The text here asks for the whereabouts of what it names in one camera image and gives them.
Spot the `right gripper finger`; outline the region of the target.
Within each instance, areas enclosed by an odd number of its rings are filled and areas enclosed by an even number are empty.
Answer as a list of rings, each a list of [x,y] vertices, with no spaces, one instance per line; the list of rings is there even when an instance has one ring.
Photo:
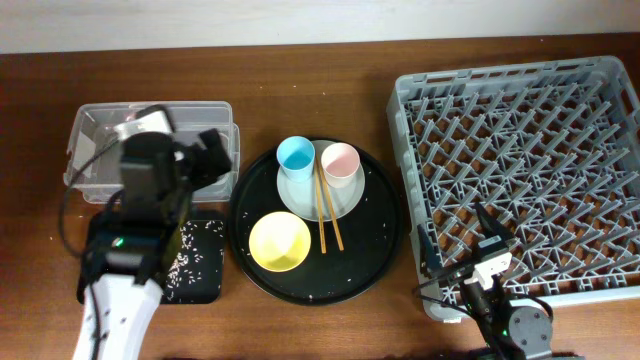
[[[496,218],[492,217],[480,202],[474,204],[474,210],[486,240],[495,236],[498,236],[502,241],[510,241],[514,238],[514,234]]]
[[[431,242],[431,236],[427,233],[425,226],[418,225],[417,230],[420,244],[420,270],[423,275],[429,275],[442,268],[439,252]]]

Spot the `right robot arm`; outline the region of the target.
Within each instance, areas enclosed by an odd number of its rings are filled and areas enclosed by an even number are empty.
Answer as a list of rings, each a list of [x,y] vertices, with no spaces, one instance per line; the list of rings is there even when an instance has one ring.
[[[445,282],[459,287],[463,305],[449,305],[453,310],[469,316],[478,326],[489,348],[485,359],[550,359],[553,310],[546,302],[528,298],[537,305],[515,306],[516,299],[500,283],[500,274],[512,261],[508,242],[514,234],[479,203],[474,205],[484,239],[478,242],[472,256],[460,263],[432,270],[429,279],[418,285],[413,293],[422,300],[448,304],[423,295],[421,290],[432,284]]]

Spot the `pink cup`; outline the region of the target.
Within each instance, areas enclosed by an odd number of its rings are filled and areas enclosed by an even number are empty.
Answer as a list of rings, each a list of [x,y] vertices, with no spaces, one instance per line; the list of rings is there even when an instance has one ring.
[[[360,156],[353,146],[334,143],[322,152],[321,166],[331,187],[344,188],[355,179],[360,167]]]

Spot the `blue cup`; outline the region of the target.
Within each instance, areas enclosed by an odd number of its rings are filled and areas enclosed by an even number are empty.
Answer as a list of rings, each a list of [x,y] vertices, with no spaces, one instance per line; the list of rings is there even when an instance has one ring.
[[[313,173],[315,148],[309,139],[291,136],[277,147],[276,159],[291,181],[304,182]]]

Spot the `yellow bowl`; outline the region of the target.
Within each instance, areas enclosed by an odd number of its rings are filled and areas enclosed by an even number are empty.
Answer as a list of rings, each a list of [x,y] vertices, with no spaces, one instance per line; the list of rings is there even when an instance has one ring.
[[[311,233],[297,215],[277,211],[261,217],[249,235],[254,261],[271,272],[287,272],[301,265],[311,248]]]

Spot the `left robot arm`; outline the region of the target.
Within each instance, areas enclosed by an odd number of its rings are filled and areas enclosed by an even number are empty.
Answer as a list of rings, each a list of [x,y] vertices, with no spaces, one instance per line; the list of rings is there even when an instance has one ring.
[[[123,187],[91,220],[80,254],[76,359],[136,359],[161,303],[206,304],[220,294],[223,217],[191,214],[194,192],[231,169],[218,131],[200,133],[191,145],[143,132],[121,150]]]

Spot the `wooden chopstick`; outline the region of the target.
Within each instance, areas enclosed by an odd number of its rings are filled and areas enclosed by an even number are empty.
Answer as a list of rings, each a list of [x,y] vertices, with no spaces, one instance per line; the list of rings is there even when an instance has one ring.
[[[320,246],[321,246],[321,253],[324,255],[326,254],[327,249],[326,249],[325,230],[324,230],[323,194],[321,189],[319,171],[316,165],[314,165],[313,176],[314,176],[314,187],[315,187],[315,196],[316,196]]]
[[[323,211],[324,211],[324,202],[327,202],[329,214],[330,214],[330,217],[331,217],[331,223],[332,223],[332,226],[333,226],[333,229],[334,229],[334,233],[335,233],[336,241],[337,241],[337,244],[338,244],[338,248],[339,248],[340,251],[343,251],[344,250],[344,244],[343,244],[343,240],[342,240],[342,236],[341,236],[341,232],[340,232],[340,227],[339,227],[338,222],[337,222],[337,216],[336,216],[336,213],[334,211],[332,198],[331,198],[331,195],[330,195],[330,192],[329,192],[329,189],[328,189],[328,183],[327,183],[326,177],[324,175],[324,172],[322,170],[320,160],[318,158],[315,158],[314,165],[317,166],[317,169],[319,171],[320,181],[321,181],[321,189],[322,189],[322,194],[323,194]]]

